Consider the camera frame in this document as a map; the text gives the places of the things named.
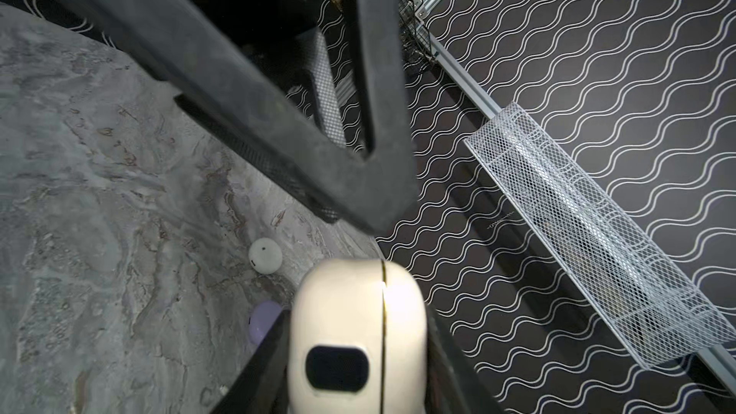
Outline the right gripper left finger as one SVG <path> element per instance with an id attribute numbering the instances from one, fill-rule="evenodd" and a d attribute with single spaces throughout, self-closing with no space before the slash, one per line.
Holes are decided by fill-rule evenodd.
<path id="1" fill-rule="evenodd" d="M 235 383 L 211 413 L 288 413 L 291 311 L 282 310 Z"/>

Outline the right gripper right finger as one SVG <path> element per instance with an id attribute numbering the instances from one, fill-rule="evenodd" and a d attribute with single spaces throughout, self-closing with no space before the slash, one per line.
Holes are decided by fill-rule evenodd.
<path id="1" fill-rule="evenodd" d="M 427 413 L 502 413 L 443 318 L 427 306 Z"/>

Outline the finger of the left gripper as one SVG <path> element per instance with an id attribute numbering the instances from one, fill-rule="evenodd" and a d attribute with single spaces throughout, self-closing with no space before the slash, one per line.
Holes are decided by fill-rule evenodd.
<path id="1" fill-rule="evenodd" d="M 342 0 L 364 153 L 345 143 L 321 1 L 59 0 L 339 219 L 378 235 L 418 193 L 397 0 Z"/>
<path id="2" fill-rule="evenodd" d="M 339 220 L 339 215 L 334 209 L 319 203 L 290 174 L 287 174 L 284 168 L 281 168 L 265 153 L 254 149 L 247 141 L 238 138 L 230 128 L 226 128 L 185 95 L 177 95 L 174 97 L 174 102 L 197 124 L 234 151 L 236 155 L 245 159 L 246 162 L 268 177 L 291 197 L 307 207 L 318 218 L 327 223 L 335 223 Z"/>

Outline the purple round charging case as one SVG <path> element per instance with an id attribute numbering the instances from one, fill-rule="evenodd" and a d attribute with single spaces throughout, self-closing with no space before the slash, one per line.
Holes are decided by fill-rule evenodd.
<path id="1" fill-rule="evenodd" d="M 250 341 L 259 346 L 277 318 L 280 316 L 283 307 L 274 301 L 263 301 L 256 305 L 251 312 L 248 320 L 248 332 Z"/>

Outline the white round charging case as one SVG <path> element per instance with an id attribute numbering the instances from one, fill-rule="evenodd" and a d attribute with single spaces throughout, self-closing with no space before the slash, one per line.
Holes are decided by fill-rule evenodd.
<path id="1" fill-rule="evenodd" d="M 274 274 L 283 263 L 283 252 L 276 241 L 261 238 L 251 243 L 248 251 L 249 264 L 262 275 Z"/>

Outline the beige charging case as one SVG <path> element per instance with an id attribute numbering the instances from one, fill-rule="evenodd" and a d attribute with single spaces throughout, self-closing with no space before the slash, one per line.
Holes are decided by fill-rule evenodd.
<path id="1" fill-rule="evenodd" d="M 294 413 L 422 413 L 427 310 L 399 264 L 323 261 L 302 280 L 289 325 Z"/>

